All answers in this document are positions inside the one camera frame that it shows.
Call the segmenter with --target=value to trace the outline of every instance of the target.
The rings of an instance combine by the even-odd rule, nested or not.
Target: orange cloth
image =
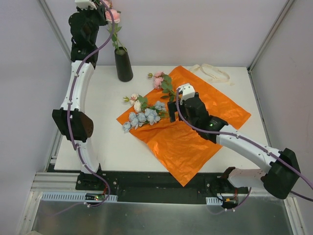
[[[210,115],[226,120],[234,128],[239,129],[251,116],[250,113],[238,106],[230,98],[216,90],[205,81],[195,76],[182,66],[176,67],[170,74],[174,91],[178,86],[190,83],[199,92],[200,99],[205,103]],[[146,97],[149,104],[158,100],[167,103],[168,99],[161,99],[165,94],[162,90],[152,90]],[[131,107],[117,120],[124,124],[128,121]],[[169,119],[162,119],[153,126],[147,124],[132,129],[130,133],[145,142],[166,169],[185,186],[201,169],[201,167],[215,154],[221,146],[201,138],[183,121],[170,123]]]

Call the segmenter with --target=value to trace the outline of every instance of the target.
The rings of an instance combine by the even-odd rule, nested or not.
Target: white backdrop
[[[70,46],[74,0],[46,0]],[[244,66],[252,62],[286,0],[113,0],[133,65]],[[97,45],[109,33],[101,28]],[[114,65],[109,43],[99,65]]]
[[[298,0],[252,73],[272,145],[292,149],[313,181],[313,1]],[[298,180],[294,191],[313,198]],[[313,203],[298,199],[308,234]]]
[[[34,0],[0,3],[0,234],[16,235],[44,168],[70,63]]]

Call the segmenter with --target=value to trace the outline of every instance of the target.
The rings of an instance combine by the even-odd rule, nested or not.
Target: white tabletop
[[[169,74],[175,67],[133,66],[132,68],[133,79],[124,83],[118,80],[115,66],[96,67],[89,83],[85,104],[86,115],[94,122],[94,132],[91,137],[94,150],[98,154],[102,170],[167,172],[144,142],[130,133],[124,134],[116,118],[130,107],[129,103],[123,102],[122,97],[130,96],[132,93],[144,96],[153,89],[152,81],[147,79],[149,72],[164,71]],[[235,85],[218,83],[211,85],[251,113],[251,117],[240,128],[240,132],[257,142],[267,143],[246,68],[220,67],[220,69],[230,75],[231,82]],[[201,72],[197,72],[196,75],[204,80],[207,78]],[[200,172],[224,172],[229,166],[242,169],[258,168],[246,158],[223,147],[202,167]],[[54,169],[80,170],[78,157],[70,141],[65,137]]]

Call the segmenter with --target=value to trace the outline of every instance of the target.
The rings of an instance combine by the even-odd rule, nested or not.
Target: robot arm
[[[99,26],[106,25],[104,6],[92,0],[75,0],[77,11],[70,16],[68,23],[72,34],[71,49],[71,78],[66,97],[59,110],[53,110],[52,117],[62,135],[71,140],[67,124],[67,112],[70,107],[70,126],[73,133],[74,144],[80,147],[81,157],[88,168],[97,172],[99,162],[91,143],[93,122],[85,114],[85,99],[87,89],[98,53],[88,59],[87,56],[97,49],[95,45]],[[82,165],[81,171],[90,174]]]
[[[254,162],[260,169],[241,170],[229,167],[222,178],[227,179],[234,187],[265,188],[273,196],[285,199],[299,178],[294,172],[283,166],[270,153],[278,156],[290,166],[299,170],[295,153],[289,149],[280,151],[263,144],[256,143],[249,137],[242,135],[233,126],[219,117],[212,116],[200,100],[190,84],[179,87],[182,94],[178,107],[175,102],[168,103],[170,121],[175,121],[178,108],[183,118],[191,124],[198,134],[213,143],[228,147]]]

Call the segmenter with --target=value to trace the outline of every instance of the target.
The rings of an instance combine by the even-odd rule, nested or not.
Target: blue flower
[[[131,112],[128,117],[129,121],[132,121],[134,118],[136,118],[136,114],[134,112]]]
[[[139,125],[139,120],[138,120],[138,118],[134,118],[133,120],[132,120],[132,122],[131,122],[131,125],[132,125],[132,127],[134,127],[135,128],[135,130],[138,128],[138,125]]]
[[[160,101],[156,102],[155,108],[158,110],[166,111],[165,104]]]
[[[145,122],[147,120],[144,113],[139,113],[137,115],[137,118],[138,118],[139,122]]]
[[[150,125],[153,125],[161,120],[161,118],[157,115],[157,112],[152,109],[146,109],[145,115],[147,116],[147,121],[150,123]]]
[[[123,130],[124,132],[129,132],[129,130],[131,129],[131,124],[129,121],[125,122],[124,125],[123,125]]]
[[[147,117],[149,114],[153,113],[152,109],[145,109],[145,116]]]

